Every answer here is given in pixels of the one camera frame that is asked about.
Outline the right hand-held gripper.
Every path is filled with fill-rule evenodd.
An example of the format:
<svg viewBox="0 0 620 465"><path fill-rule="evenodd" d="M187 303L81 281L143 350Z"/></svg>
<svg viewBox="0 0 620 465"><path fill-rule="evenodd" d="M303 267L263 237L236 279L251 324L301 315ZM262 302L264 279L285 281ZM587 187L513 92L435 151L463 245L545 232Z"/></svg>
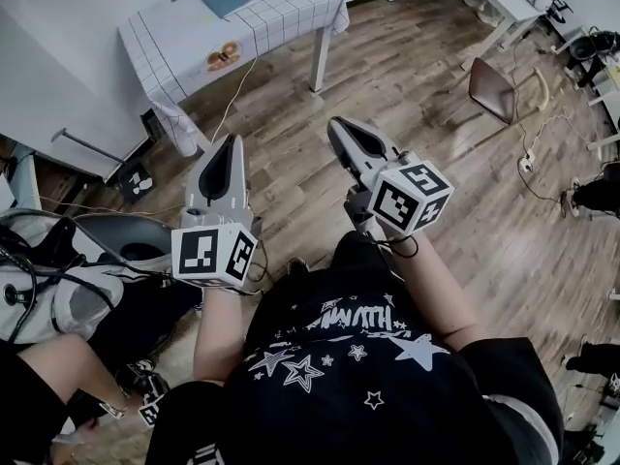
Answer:
<svg viewBox="0 0 620 465"><path fill-rule="evenodd" d="M362 233L382 223L411 235L435 223L454 187L428 160L407 153L395 158L395 145L378 128L345 117L331 117L327 137L341 166L357 182L345 210ZM363 173L358 166L367 168Z"/></svg>

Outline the black star print shirt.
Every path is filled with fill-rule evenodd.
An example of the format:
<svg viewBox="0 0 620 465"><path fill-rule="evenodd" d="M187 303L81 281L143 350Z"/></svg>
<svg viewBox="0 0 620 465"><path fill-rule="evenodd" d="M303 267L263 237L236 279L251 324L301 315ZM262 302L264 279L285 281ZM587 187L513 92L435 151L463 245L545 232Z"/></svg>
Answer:
<svg viewBox="0 0 620 465"><path fill-rule="evenodd" d="M388 239L348 232L263 296L222 386L164 396L144 465L559 465L563 435L527 338L453 349Z"/></svg>

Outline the white table leg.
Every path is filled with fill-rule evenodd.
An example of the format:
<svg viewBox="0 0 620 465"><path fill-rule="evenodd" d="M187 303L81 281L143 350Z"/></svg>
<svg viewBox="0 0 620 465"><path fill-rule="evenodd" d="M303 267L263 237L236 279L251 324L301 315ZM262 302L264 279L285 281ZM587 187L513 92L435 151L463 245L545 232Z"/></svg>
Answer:
<svg viewBox="0 0 620 465"><path fill-rule="evenodd" d="M313 60L309 77L309 87L313 92L319 92L322 89L330 38L330 27L325 26L316 31Z"/></svg>

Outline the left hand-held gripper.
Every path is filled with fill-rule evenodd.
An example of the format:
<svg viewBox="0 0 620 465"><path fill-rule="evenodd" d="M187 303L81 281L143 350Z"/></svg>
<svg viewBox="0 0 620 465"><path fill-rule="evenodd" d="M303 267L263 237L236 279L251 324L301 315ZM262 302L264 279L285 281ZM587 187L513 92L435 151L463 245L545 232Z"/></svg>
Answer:
<svg viewBox="0 0 620 465"><path fill-rule="evenodd" d="M197 207L199 199L235 198L246 205L246 169L241 136L227 135L206 150L188 175L186 206L171 232L172 276L208 289L241 291L263 227L263 219L243 208L232 216Z"/></svg>

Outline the grey white rounded device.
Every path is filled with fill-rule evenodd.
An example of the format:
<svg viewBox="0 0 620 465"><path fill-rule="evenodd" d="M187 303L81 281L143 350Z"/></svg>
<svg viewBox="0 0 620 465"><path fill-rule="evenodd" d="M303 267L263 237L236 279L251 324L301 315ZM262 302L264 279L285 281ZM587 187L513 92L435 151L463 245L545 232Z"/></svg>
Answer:
<svg viewBox="0 0 620 465"><path fill-rule="evenodd" d="M171 232L132 214L0 213L0 340L89 339L130 286L167 279Z"/></svg>

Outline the person's right forearm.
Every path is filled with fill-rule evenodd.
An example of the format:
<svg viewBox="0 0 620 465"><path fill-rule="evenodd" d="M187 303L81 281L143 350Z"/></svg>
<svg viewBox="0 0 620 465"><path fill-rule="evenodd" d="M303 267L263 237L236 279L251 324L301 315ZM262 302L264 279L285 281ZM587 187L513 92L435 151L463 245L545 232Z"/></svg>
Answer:
<svg viewBox="0 0 620 465"><path fill-rule="evenodd" d="M485 332L473 304L425 233L385 233L406 288L432 331L457 351L482 340Z"/></svg>

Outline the brown chair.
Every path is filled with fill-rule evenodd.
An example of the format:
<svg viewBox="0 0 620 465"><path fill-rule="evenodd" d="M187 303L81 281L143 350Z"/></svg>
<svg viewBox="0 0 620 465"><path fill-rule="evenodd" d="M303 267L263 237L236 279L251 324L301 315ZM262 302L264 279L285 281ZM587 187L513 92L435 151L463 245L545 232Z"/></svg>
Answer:
<svg viewBox="0 0 620 465"><path fill-rule="evenodd" d="M516 113L517 93L522 86L532 80L538 84L540 100L527 113L519 116ZM478 57L472 62L468 94L474 103L507 126L512 126L533 114L544 111L550 100L547 82L538 68L534 68L531 74L513 86L499 72Z"/></svg>

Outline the white grid tablecloth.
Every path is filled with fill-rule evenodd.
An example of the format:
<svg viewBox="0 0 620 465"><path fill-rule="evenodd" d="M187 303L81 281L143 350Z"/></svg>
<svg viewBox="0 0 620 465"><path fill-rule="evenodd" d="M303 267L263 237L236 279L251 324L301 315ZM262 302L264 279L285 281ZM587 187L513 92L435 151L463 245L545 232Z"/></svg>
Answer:
<svg viewBox="0 0 620 465"><path fill-rule="evenodd" d="M219 78L304 35L350 19L346 0L256 0L218 18L202 0L157 0L119 27L141 87L184 157L208 147L181 103Z"/></svg>

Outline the black patterned floor board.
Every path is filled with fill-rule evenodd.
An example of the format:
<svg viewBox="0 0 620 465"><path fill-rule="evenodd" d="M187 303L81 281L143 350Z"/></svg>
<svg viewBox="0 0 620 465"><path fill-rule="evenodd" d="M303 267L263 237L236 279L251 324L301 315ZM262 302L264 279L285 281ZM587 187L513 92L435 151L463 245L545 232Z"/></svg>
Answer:
<svg viewBox="0 0 620 465"><path fill-rule="evenodd" d="M116 176L118 189L126 204L136 203L155 186L153 178L140 160L124 164Z"/></svg>

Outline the person's left forearm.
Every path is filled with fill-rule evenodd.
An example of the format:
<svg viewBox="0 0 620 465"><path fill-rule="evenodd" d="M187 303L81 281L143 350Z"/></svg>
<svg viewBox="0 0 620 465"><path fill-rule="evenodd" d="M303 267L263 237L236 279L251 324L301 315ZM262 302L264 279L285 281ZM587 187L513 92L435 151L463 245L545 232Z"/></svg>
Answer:
<svg viewBox="0 0 620 465"><path fill-rule="evenodd" d="M222 386L243 360L249 325L259 300L220 289L204 289L193 356L193 377Z"/></svg>

